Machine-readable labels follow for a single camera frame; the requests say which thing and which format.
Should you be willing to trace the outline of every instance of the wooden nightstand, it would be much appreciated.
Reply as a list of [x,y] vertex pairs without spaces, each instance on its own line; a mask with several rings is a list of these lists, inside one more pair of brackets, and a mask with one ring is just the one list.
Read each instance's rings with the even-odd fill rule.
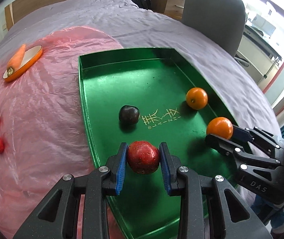
[[185,0],[151,0],[151,9],[180,21],[184,2]]

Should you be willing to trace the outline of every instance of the bed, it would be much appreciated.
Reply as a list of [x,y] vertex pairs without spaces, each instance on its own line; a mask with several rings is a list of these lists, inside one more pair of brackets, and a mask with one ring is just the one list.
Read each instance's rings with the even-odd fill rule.
[[[76,39],[68,39],[70,33],[81,40],[78,45]],[[81,53],[95,51],[92,47],[97,40],[103,41],[104,49],[175,48],[206,78],[241,127],[258,126],[280,135],[275,114],[252,78],[195,29],[140,9],[131,0],[66,0],[39,8],[17,21],[0,43],[0,73],[20,45],[47,46],[43,61],[20,79],[11,84],[0,80],[4,120],[0,132],[10,149],[0,159],[0,230],[6,238],[13,237],[63,174],[79,176],[93,169],[79,102],[76,59]],[[262,155],[254,148],[253,153]],[[38,172],[39,164],[46,164],[44,174]],[[241,194],[252,203],[246,190]],[[21,202],[31,203],[21,207]],[[111,238],[118,239],[116,228],[112,229]]]

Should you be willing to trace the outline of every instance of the small orange fruit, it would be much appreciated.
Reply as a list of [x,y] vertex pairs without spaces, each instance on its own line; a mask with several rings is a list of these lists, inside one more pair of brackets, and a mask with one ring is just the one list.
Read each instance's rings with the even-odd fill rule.
[[217,117],[207,125],[206,134],[214,134],[225,139],[230,139],[233,135],[232,122],[224,117]]
[[194,87],[186,94],[186,103],[194,110],[200,110],[207,104],[208,96],[202,88]]

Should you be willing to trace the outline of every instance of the carrot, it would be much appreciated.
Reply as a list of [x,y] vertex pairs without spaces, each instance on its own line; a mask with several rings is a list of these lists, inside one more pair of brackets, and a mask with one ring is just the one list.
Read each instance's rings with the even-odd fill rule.
[[26,44],[23,44],[13,57],[9,60],[7,64],[8,76],[12,75],[16,70],[20,68],[24,54],[25,54]]

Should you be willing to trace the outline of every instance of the triangular cutout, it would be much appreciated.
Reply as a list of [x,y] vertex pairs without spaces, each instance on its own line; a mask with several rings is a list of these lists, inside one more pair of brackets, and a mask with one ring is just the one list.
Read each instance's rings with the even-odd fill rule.
[[237,198],[230,190],[224,191],[227,205],[229,207],[229,214],[233,223],[249,219],[249,213],[246,211],[244,206],[240,204]]
[[256,174],[264,177],[265,179],[269,180],[270,182],[272,181],[272,176],[270,172],[267,171],[261,171],[261,170],[253,170],[253,172],[255,172]]
[[38,215],[38,218],[49,222],[54,222],[57,216],[61,196],[62,190],[56,191],[56,193],[51,197],[51,199],[41,210],[40,214]]

